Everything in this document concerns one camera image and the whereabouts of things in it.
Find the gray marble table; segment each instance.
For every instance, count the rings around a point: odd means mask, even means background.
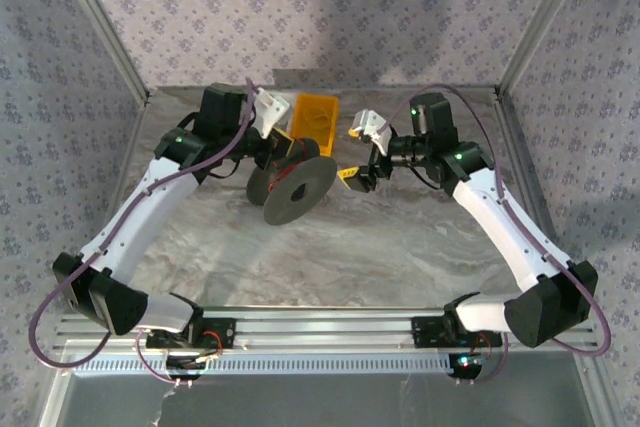
[[[369,147],[350,138],[354,114],[373,108],[387,115],[406,90],[329,92],[340,97],[334,158],[340,168],[366,162]],[[202,89],[152,96],[126,178],[128,194],[152,158],[163,133],[197,110]],[[460,137],[486,145],[465,107],[451,98]],[[505,154],[486,91],[476,92],[482,119]],[[395,123],[410,133],[406,115]],[[227,172],[223,165],[220,172]],[[267,225],[245,196],[254,164],[230,179],[205,181],[175,212],[146,252],[133,286],[175,292],[201,305],[424,306],[438,307],[481,290],[517,290],[505,262],[474,219],[443,192],[424,187],[410,172],[364,195],[337,181],[306,216],[281,227]],[[518,197],[517,189],[511,188]]]

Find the yellow object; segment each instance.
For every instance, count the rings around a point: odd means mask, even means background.
[[[337,97],[298,95],[291,124],[291,137],[313,139],[320,147],[320,155],[331,157],[339,112]]]
[[[340,177],[340,180],[344,182],[344,185],[349,187],[349,184],[347,184],[346,179],[350,179],[351,177],[354,177],[355,175],[357,175],[359,170],[360,170],[360,167],[349,167],[348,169],[342,169],[338,171],[338,177]]]

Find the yellow box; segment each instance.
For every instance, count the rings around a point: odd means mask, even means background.
[[[299,94],[293,112],[291,137],[313,139],[320,147],[320,155],[331,157],[339,113],[337,97]]]

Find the floral wallpaper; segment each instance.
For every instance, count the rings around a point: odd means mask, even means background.
[[[147,87],[498,83],[540,0],[101,0]]]
[[[640,0],[566,0],[513,92],[560,244],[589,259],[640,426]]]
[[[137,106],[76,0],[0,0],[0,426],[47,373],[27,345],[53,259],[104,220]],[[59,302],[44,317],[43,346]]]

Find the black cable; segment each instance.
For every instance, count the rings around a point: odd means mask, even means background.
[[[422,177],[420,175],[420,172],[418,172],[414,167],[409,167],[409,170],[413,173],[413,175],[415,175],[418,180],[420,182],[422,182],[424,185],[426,185],[427,187],[429,187],[430,189],[433,190],[440,190],[440,187],[438,187],[437,185],[432,184],[431,182],[429,182],[427,179],[425,179],[424,177]]]
[[[240,161],[238,160],[236,161],[236,165],[233,166],[233,169],[231,169],[231,172],[229,172],[227,175],[218,175],[218,174],[214,174],[213,172],[209,172],[209,175],[215,179],[228,179],[229,177],[231,177],[233,174],[236,173],[239,166],[240,166]]]

